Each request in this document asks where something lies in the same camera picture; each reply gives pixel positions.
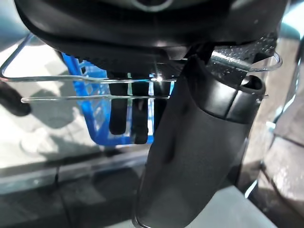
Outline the dark robot left hand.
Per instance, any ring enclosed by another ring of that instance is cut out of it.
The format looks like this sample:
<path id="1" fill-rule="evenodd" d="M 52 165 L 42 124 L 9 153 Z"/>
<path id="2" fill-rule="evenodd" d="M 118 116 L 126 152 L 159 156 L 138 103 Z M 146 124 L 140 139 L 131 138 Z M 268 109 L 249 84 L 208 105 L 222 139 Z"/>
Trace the dark robot left hand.
<path id="1" fill-rule="evenodd" d="M 274 56 L 286 0 L 17 0 L 24 25 L 52 48 L 103 69 L 113 135 L 154 136 L 133 221 L 184 228 L 243 152 L 266 88 L 252 64 Z"/>

